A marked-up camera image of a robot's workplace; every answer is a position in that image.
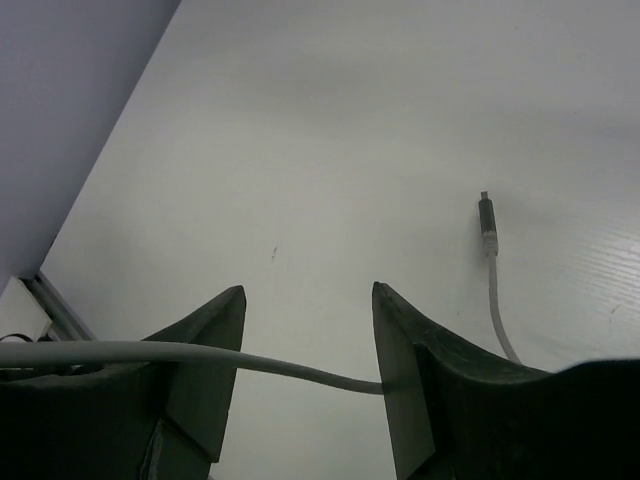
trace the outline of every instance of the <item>white surface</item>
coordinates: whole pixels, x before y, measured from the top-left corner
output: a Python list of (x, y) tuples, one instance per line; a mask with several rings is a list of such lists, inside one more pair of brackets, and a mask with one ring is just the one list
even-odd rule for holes
[[(102, 339), (243, 284), (243, 350), (377, 379), (374, 280), (501, 353), (488, 189), (523, 362), (637, 355), (638, 24), (622, 0), (184, 0), (44, 272)], [(391, 479), (383, 401), (240, 372), (213, 472)]]
[(11, 277), (0, 296), (0, 337), (22, 333), (37, 340), (50, 323), (49, 317), (31, 296), (29, 290), (20, 280)]

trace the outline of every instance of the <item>gray wall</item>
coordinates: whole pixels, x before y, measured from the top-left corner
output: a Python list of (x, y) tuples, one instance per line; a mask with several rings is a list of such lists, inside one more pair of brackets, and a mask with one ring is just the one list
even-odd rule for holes
[(0, 0), (0, 292), (37, 270), (180, 0)]

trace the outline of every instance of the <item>wire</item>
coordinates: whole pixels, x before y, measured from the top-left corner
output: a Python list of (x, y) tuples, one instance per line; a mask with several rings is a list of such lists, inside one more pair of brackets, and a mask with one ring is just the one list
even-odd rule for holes
[(487, 254), (489, 260), (489, 311), (491, 312), (491, 321), (493, 322), (493, 329), (496, 331), (498, 341), (507, 355), (507, 358), (513, 363), (522, 365), (520, 358), (516, 355), (515, 350), (509, 342), (507, 332), (502, 325), (502, 317), (500, 316), (500, 305), (498, 303), (498, 265), (496, 262), (496, 254), (489, 252)]
[(217, 362), (229, 367), (299, 378), (350, 392), (381, 395), (382, 385), (248, 353), (171, 342), (44, 342), (0, 345), (0, 369), (131, 362)]

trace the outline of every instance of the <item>cable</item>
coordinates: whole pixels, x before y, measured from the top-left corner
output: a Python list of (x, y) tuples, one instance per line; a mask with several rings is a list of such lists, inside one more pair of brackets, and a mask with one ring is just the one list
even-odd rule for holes
[(500, 316), (500, 305), (498, 303), (498, 230), (496, 229), (496, 219), (493, 212), (493, 202), (489, 199), (487, 192), (480, 194), (478, 209), (480, 211), (480, 228), (482, 230), (482, 247), (489, 262), (489, 311), (493, 329), (496, 332), (498, 341), (504, 350), (507, 358), (513, 363), (522, 365), (520, 358), (509, 342), (507, 332), (504, 330), (502, 318)]
[(383, 393), (380, 383), (355, 380), (295, 363), (203, 345), (97, 341), (0, 345), (0, 369), (131, 362), (218, 362), (229, 367), (299, 378), (350, 392), (371, 395)]

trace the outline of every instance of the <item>gray cable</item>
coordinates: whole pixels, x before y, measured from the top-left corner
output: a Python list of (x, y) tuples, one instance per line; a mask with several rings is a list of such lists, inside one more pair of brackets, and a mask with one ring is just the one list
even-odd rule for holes
[(382, 385), (355, 380), (311, 367), (248, 353), (170, 342), (42, 342), (0, 345), (0, 368), (131, 362), (218, 362), (220, 364), (299, 378), (351, 392), (381, 395)]
[(509, 337), (504, 331), (502, 325), (502, 318), (500, 317), (500, 305), (498, 304), (498, 265), (496, 262), (496, 253), (490, 251), (487, 253), (489, 260), (489, 310), (491, 312), (491, 321), (493, 322), (493, 329), (496, 331), (498, 341), (502, 345), (504, 353), (507, 358), (514, 363), (522, 365), (522, 362), (516, 355), (515, 350), (509, 342)]

